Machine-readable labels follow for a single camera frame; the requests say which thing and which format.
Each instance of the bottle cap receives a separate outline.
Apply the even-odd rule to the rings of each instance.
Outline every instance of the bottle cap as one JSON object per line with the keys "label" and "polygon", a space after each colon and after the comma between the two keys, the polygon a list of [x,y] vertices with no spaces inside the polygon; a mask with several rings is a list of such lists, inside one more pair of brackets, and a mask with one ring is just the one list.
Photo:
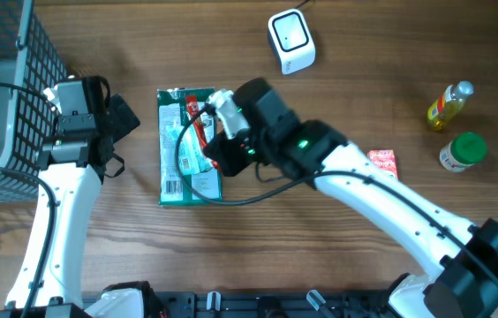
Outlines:
{"label": "bottle cap", "polygon": [[453,94],[455,94],[455,97],[458,99],[467,99],[473,92],[472,84],[466,80],[460,81],[453,90]]}
{"label": "bottle cap", "polygon": [[487,155],[487,143],[480,135],[465,132],[453,139],[451,154],[460,163],[480,163]]}

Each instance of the green package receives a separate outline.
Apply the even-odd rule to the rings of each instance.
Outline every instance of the green package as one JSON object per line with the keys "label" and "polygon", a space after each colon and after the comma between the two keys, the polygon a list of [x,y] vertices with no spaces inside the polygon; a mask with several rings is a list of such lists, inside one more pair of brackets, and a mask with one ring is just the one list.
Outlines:
{"label": "green package", "polygon": [[[213,88],[176,88],[157,91],[159,114],[159,154],[161,158],[161,196],[159,204],[164,206],[201,205],[199,199],[186,189],[178,177],[174,162],[178,134],[190,120],[186,110],[186,96],[196,96],[201,109]],[[215,120],[202,114],[206,141],[210,142],[216,133]],[[210,199],[222,199],[222,182],[219,171],[211,166],[202,154],[198,137],[191,126],[186,132],[179,149],[181,171],[192,187]]]}

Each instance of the plastic crate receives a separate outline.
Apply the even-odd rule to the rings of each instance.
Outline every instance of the plastic crate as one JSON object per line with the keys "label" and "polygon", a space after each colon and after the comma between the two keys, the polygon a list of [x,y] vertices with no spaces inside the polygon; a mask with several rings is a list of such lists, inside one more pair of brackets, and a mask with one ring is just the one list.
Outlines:
{"label": "plastic crate", "polygon": [[[33,7],[31,0],[0,0],[0,82],[42,92],[64,79],[66,69]],[[36,153],[53,118],[41,99],[0,87],[0,167],[36,176]],[[35,200],[37,193],[36,183],[0,173],[0,202]]]}

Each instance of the red and white packet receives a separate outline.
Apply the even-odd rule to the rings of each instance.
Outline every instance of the red and white packet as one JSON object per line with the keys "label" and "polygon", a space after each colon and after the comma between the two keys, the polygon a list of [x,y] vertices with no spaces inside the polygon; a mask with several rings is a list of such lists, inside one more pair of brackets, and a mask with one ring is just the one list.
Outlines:
{"label": "red and white packet", "polygon": [[388,173],[392,178],[398,180],[398,168],[396,167],[394,150],[371,150],[366,156],[377,167]]}

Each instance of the tabletop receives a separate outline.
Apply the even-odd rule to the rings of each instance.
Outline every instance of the tabletop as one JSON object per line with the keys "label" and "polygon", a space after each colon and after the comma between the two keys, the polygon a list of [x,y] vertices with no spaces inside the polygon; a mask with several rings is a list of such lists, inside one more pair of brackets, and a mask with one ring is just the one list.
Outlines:
{"label": "tabletop", "polygon": [[[401,181],[430,201],[475,223],[498,221],[498,1],[317,0],[302,9],[316,60],[283,76],[267,22],[295,4],[37,1],[71,73],[106,77],[141,120],[116,144],[125,173],[106,180],[94,206],[83,292],[135,280],[156,291],[342,291],[386,288],[405,272],[421,272],[364,217],[306,185],[244,207],[159,206],[157,89],[236,89],[265,77],[302,119],[332,125],[365,152],[394,149]],[[427,108],[459,80],[473,83],[474,96],[444,132],[429,131]],[[463,132],[481,134],[489,154],[452,173],[438,154]],[[263,185],[247,169],[223,179],[223,198],[281,183]],[[34,206],[0,205],[0,308],[23,260]]]}

